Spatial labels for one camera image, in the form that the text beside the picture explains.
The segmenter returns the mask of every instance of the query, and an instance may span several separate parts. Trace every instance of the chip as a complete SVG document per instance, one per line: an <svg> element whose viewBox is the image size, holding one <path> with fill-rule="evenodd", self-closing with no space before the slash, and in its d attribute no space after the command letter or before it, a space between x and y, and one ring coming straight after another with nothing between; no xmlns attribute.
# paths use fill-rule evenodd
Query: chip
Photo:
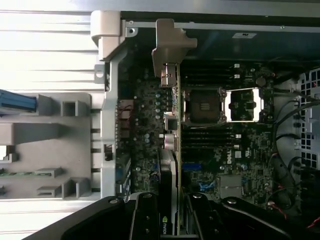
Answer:
<svg viewBox="0 0 320 240"><path fill-rule="evenodd" d="M195 124L214 124L220 118L219 94L215 90L192 90L190 93L190 121Z"/></svg>

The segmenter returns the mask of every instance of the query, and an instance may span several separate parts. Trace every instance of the white surface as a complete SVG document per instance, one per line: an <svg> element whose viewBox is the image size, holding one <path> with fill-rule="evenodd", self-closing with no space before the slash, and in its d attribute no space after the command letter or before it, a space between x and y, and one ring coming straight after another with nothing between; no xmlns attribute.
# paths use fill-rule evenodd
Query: white surface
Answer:
<svg viewBox="0 0 320 240"><path fill-rule="evenodd" d="M0 161L7 155L7 146L0 145Z"/></svg>
<svg viewBox="0 0 320 240"><path fill-rule="evenodd" d="M0 39L0 89L104 91L88 13L0 13Z"/></svg>
<svg viewBox="0 0 320 240"><path fill-rule="evenodd" d="M92 204L95 200L0 200L0 239L20 240Z"/></svg>

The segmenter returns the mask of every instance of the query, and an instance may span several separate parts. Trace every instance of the label sticker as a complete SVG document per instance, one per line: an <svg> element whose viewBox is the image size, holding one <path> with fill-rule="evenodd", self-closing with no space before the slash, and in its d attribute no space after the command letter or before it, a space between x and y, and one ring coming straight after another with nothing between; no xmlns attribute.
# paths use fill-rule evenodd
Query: label sticker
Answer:
<svg viewBox="0 0 320 240"><path fill-rule="evenodd" d="M233 35L233 39L252 39L256 33L248 33L248 32L237 32L235 35Z"/></svg>
<svg viewBox="0 0 320 240"><path fill-rule="evenodd" d="M163 235L167 234L167 222L168 222L168 218L166 216L164 216L162 218L162 234Z"/></svg>

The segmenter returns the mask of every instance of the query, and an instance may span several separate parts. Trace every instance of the motherboard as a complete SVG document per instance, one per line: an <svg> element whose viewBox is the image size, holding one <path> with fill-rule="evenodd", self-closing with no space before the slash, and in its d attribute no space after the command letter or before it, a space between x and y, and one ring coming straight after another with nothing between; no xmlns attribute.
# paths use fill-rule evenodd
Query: motherboard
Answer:
<svg viewBox="0 0 320 240"><path fill-rule="evenodd" d="M260 63L185 61L179 88L163 88L151 68L134 71L132 191L156 192L158 150L179 149L184 193L266 206L273 190L273 71ZM178 140L171 124L177 109Z"/></svg>

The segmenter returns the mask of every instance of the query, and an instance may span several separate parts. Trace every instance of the metal chassis frame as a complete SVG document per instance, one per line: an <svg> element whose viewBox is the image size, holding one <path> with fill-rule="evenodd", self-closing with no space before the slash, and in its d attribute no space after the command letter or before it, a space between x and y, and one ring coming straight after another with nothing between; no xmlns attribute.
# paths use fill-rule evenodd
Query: metal chassis frame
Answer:
<svg viewBox="0 0 320 240"><path fill-rule="evenodd" d="M118 103L118 66L120 61L124 59L127 54L127 49L123 49L122 47L126 41L126 38L135 37L138 34L139 28L155 27L155 22L134 22L132 20L121 20L120 11L98 10L94 11L91 14L91 38L98 47L99 60L103 62L110 62L110 90L105 92L104 103L101 110L100 137L103 151L105 149L105 146L112 146L112 160L105 161L105 154L103 152L100 176L101 198L115 195L115 188L113 187L113 183L115 183L116 180L116 110ZM320 27L300 27L283 25L236 25L175 22L174 27L179 29L202 30L320 33Z"/></svg>
<svg viewBox="0 0 320 240"><path fill-rule="evenodd" d="M242 15L262 17L306 17L319 18L320 4L315 0L304 3L302 0L287 1L244 1L244 0L58 0L52 2L25 0L23 4L18 1L3 1L0 5L2 11L64 11L64 12L92 12L95 10L109 11L135 11L135 12L170 12L170 13L196 13L215 15Z"/></svg>

